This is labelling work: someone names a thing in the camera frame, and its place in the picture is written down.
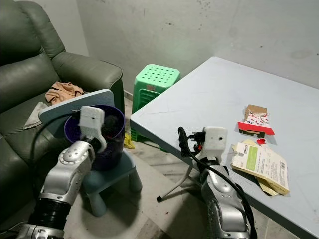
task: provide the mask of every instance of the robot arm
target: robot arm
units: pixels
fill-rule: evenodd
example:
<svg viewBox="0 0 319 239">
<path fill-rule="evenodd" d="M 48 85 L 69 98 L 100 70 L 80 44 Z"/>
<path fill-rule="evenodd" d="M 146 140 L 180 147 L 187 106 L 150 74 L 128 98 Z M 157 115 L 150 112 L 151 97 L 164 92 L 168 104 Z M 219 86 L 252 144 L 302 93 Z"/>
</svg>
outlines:
<svg viewBox="0 0 319 239">
<path fill-rule="evenodd" d="M 45 178 L 34 212 L 17 239 L 62 239 L 66 217 L 80 190 L 95 153 L 107 144 L 101 135 L 104 111 L 83 106 L 80 114 L 81 140 L 63 150 Z"/>
<path fill-rule="evenodd" d="M 229 181 L 226 167 L 219 164 L 226 146 L 227 130 L 220 127 L 206 127 L 203 132 L 186 136 L 183 128 L 178 129 L 182 156 L 191 156 L 198 162 L 201 173 L 201 192 L 208 207 L 208 238 L 210 239 L 249 239 L 246 212 L 242 199 Z M 195 152 L 190 152 L 188 139 L 196 141 Z M 222 174 L 221 177 L 209 168 Z"/>
</svg>

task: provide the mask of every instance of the leather sofa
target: leather sofa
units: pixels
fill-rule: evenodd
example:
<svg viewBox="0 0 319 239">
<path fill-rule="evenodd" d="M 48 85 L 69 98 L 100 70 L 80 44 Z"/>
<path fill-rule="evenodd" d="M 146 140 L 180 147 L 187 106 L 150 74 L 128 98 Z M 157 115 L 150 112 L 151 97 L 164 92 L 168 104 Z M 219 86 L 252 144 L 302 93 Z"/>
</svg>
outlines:
<svg viewBox="0 0 319 239">
<path fill-rule="evenodd" d="M 56 81 L 85 91 L 108 88 L 124 111 L 122 69 L 68 53 L 42 7 L 0 1 L 0 222 L 32 198 L 31 177 L 43 181 L 67 143 L 44 131 L 36 144 L 38 171 L 30 173 L 30 148 L 41 126 L 23 130 L 36 104 Z"/>
</svg>

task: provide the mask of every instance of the wall stain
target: wall stain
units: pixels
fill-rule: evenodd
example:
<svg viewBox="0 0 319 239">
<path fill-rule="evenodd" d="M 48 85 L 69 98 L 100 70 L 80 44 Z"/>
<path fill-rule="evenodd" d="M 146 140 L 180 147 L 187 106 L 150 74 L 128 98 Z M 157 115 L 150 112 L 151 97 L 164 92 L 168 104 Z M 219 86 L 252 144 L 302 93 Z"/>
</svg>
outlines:
<svg viewBox="0 0 319 239">
<path fill-rule="evenodd" d="M 135 12 L 135 7 L 134 7 L 134 6 L 131 6 L 130 9 L 131 9 L 131 12 L 132 12 L 132 13 Z"/>
<path fill-rule="evenodd" d="M 238 35 L 238 28 L 231 27 L 228 31 L 230 37 L 236 37 Z"/>
<path fill-rule="evenodd" d="M 312 52 L 308 50 L 299 50 L 291 53 L 290 57 L 293 59 L 304 59 L 311 56 Z"/>
</svg>

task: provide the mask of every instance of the green stool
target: green stool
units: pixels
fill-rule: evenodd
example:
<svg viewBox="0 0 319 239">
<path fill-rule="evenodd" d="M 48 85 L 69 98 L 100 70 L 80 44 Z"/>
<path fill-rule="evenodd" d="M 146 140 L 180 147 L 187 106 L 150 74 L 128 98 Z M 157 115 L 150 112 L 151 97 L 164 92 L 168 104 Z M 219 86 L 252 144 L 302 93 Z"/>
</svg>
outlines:
<svg viewBox="0 0 319 239">
<path fill-rule="evenodd" d="M 135 78 L 132 113 L 142 108 L 180 80 L 177 69 L 150 64 L 147 65 Z M 131 137 L 135 142 L 146 139 L 131 129 Z"/>
</svg>

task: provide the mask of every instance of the beige cloth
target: beige cloth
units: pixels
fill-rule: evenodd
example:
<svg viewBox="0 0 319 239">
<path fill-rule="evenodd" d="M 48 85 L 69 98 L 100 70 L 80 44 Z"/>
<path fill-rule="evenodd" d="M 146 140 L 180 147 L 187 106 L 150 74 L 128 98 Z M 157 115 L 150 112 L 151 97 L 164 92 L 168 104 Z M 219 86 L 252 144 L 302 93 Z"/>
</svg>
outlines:
<svg viewBox="0 0 319 239">
<path fill-rule="evenodd" d="M 42 122 L 39 119 L 39 112 L 42 109 L 47 108 L 48 106 L 41 102 L 38 102 L 35 106 L 35 108 L 33 109 L 32 113 L 30 114 L 28 120 L 26 121 L 25 125 L 23 126 L 23 130 L 29 129 L 29 128 L 33 128 L 33 127 L 37 127 L 38 125 L 42 124 Z"/>
<path fill-rule="evenodd" d="M 62 101 L 81 96 L 84 91 L 82 88 L 72 83 L 55 82 L 50 90 L 45 94 L 45 98 L 49 103 L 57 104 Z"/>
</svg>

